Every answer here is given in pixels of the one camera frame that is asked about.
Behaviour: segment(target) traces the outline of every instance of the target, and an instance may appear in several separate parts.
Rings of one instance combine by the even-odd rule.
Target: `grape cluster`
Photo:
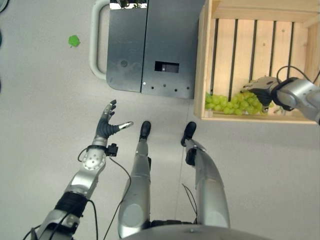
[[[257,96],[249,91],[238,93],[233,96],[230,101],[226,96],[222,95],[205,95],[205,106],[207,110],[213,110],[216,112],[223,112],[224,114],[258,114],[266,115],[262,112],[262,104],[258,100]]]

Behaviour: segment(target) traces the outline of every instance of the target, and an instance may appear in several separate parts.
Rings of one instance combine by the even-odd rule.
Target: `rectangular slot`
[[[179,73],[179,63],[155,61],[154,70],[158,72]]]

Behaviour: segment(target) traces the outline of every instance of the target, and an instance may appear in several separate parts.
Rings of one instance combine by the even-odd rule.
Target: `green grape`
[[[227,100],[224,100],[224,101],[220,102],[220,105],[221,105],[221,107],[223,107],[223,108],[226,107],[227,104],[228,104]]]
[[[237,99],[237,97],[233,97],[233,98],[231,98],[231,102],[233,103],[233,104],[236,104],[237,102],[238,102],[238,99]]]
[[[251,104],[252,104],[252,106],[257,107],[259,105],[259,103],[260,102],[258,99],[254,99]]]
[[[242,102],[243,100],[245,100],[245,97],[242,93],[237,94],[236,98],[238,99],[239,102]]]
[[[262,103],[259,102],[258,105],[256,106],[257,109],[261,110],[262,109]]]
[[[232,109],[232,108],[234,107],[234,105],[233,105],[232,102],[230,102],[230,101],[226,104],[226,106],[227,106],[228,108],[230,108],[230,109]]]
[[[249,106],[249,103],[247,103],[246,101],[242,101],[242,102],[240,103],[240,106],[243,107],[243,108],[246,108],[246,107]]]
[[[250,98],[250,97],[251,97],[251,94],[250,94],[250,92],[245,91],[245,92],[243,93],[243,96],[244,96],[244,99],[247,99],[247,98]]]
[[[205,109],[213,109],[215,107],[215,105],[213,104],[213,103],[206,103],[205,105],[204,105],[204,108]]]
[[[241,109],[235,109],[234,113],[235,113],[235,115],[240,116],[240,115],[242,115],[242,110]]]
[[[247,100],[246,100],[249,104],[252,104],[254,99],[252,97],[249,97]]]
[[[213,95],[212,96],[212,103],[213,104],[219,104],[220,103],[220,99],[217,95]]]
[[[222,110],[222,107],[221,107],[220,105],[216,105],[216,106],[214,107],[214,110],[215,110],[215,111],[221,111],[221,110]]]
[[[225,107],[225,108],[223,109],[223,113],[224,113],[224,114],[230,114],[230,108]]]
[[[228,98],[226,96],[222,96],[222,95],[219,95],[219,99],[221,102],[228,101]]]
[[[205,94],[205,102],[208,104],[212,103],[212,96],[209,93]]]
[[[254,108],[253,111],[252,111],[252,114],[257,114],[258,112],[259,112],[259,110]]]
[[[247,111],[249,114],[253,114],[253,113],[254,113],[254,110],[255,110],[255,108],[254,108],[253,106],[248,106],[248,107],[246,108],[246,111]]]

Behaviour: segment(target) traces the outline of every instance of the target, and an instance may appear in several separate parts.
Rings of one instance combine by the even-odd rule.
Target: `white floor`
[[[194,138],[215,159],[225,184],[231,225],[275,240],[320,239],[320,130],[316,125],[201,121],[193,101],[116,91],[88,64],[94,0],[12,0],[0,13],[0,232],[22,239],[53,209],[93,139],[104,106],[117,99],[113,124],[134,126],[110,138],[128,170],[141,123],[149,136],[151,219],[193,221],[181,183],[194,188],[180,139],[189,121]],[[108,11],[103,11],[99,62],[105,69]],[[78,35],[81,44],[68,46]],[[127,176],[112,162],[92,199],[103,236]],[[117,239],[117,221],[108,239]],[[88,205],[75,234],[94,239]]]

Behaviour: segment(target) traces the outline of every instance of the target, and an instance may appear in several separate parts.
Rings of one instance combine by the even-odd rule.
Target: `black cable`
[[[305,79],[307,79],[309,82],[311,82],[310,79],[307,77],[307,75],[306,75],[303,71],[301,71],[299,68],[297,68],[297,67],[295,67],[295,66],[286,65],[286,66],[281,67],[281,68],[278,70],[278,72],[276,73],[276,80],[277,80],[277,82],[278,82],[279,84],[281,83],[281,82],[280,82],[280,79],[279,79],[279,72],[280,72],[282,69],[285,69],[285,68],[293,68],[293,69],[297,70],[299,73],[301,73],[301,74],[305,77]]]
[[[40,228],[40,226],[41,226],[41,224],[34,227],[33,229],[36,230],[36,229]],[[30,233],[31,233],[31,230],[24,236],[24,238],[22,240],[26,240]]]
[[[50,235],[50,237],[49,237],[49,240],[52,240],[54,234],[56,233],[56,231],[58,230],[58,228],[61,226],[62,222],[66,219],[66,217],[67,217],[69,214],[72,213],[73,210],[76,209],[76,207],[77,207],[77,206],[74,206],[71,211],[67,212],[67,214],[64,215],[64,217],[63,217],[63,218],[59,221],[59,223],[54,227],[54,229],[52,230],[51,235]]]
[[[319,70],[318,74],[316,75],[316,77],[315,77],[315,79],[313,81],[313,84],[315,84],[315,82],[317,81],[317,78],[319,77],[319,75],[320,75],[320,70]]]
[[[196,203],[196,200],[195,200],[195,198],[194,198],[194,195],[192,194],[191,190],[190,190],[186,185],[184,185],[184,184],[182,183],[182,186],[184,187],[185,193],[186,193],[186,195],[188,196],[189,201],[190,201],[190,204],[191,204],[191,206],[192,206],[192,208],[193,208],[193,211],[194,211],[194,213],[195,213],[195,216],[197,217],[197,216],[198,216],[198,208],[197,208],[197,203]],[[191,194],[191,197],[192,197],[192,199],[193,199],[194,205],[193,205],[193,203],[191,202],[191,198],[190,198],[187,190],[188,190],[188,191],[190,192],[190,194]]]
[[[95,239],[98,240],[98,239],[99,239],[99,237],[98,237],[98,219],[97,219],[96,206],[95,206],[94,201],[88,200],[88,202],[91,203],[91,204],[92,204],[92,207],[93,207],[94,220],[95,220]]]
[[[80,153],[79,153],[79,155],[78,155],[78,162],[81,162],[82,163],[82,161],[80,160],[80,156],[81,156],[81,154],[85,151],[85,150],[87,150],[87,148],[85,148],[85,149],[83,149]]]
[[[106,239],[107,234],[108,234],[108,232],[109,232],[109,230],[110,230],[110,227],[111,227],[111,225],[112,225],[112,223],[113,223],[113,221],[114,221],[114,219],[115,219],[115,216],[116,216],[116,214],[117,214],[117,211],[118,211],[121,203],[124,201],[124,199],[125,199],[128,191],[129,191],[129,188],[130,188],[130,186],[131,186],[131,176],[130,176],[130,174],[128,173],[128,171],[127,171],[123,166],[121,166],[119,163],[117,163],[115,160],[113,160],[111,157],[109,157],[109,159],[110,159],[112,162],[114,162],[115,164],[117,164],[120,168],[122,168],[122,169],[125,171],[125,173],[128,175],[128,177],[129,177],[129,186],[128,186],[128,188],[126,189],[125,194],[123,195],[121,201],[119,202],[118,206],[116,207],[116,209],[115,209],[115,211],[114,211],[113,217],[112,217],[112,219],[111,219],[111,222],[110,222],[110,224],[109,224],[108,229],[107,229],[106,232],[105,232],[105,235],[104,235],[104,237],[103,237],[103,240]]]

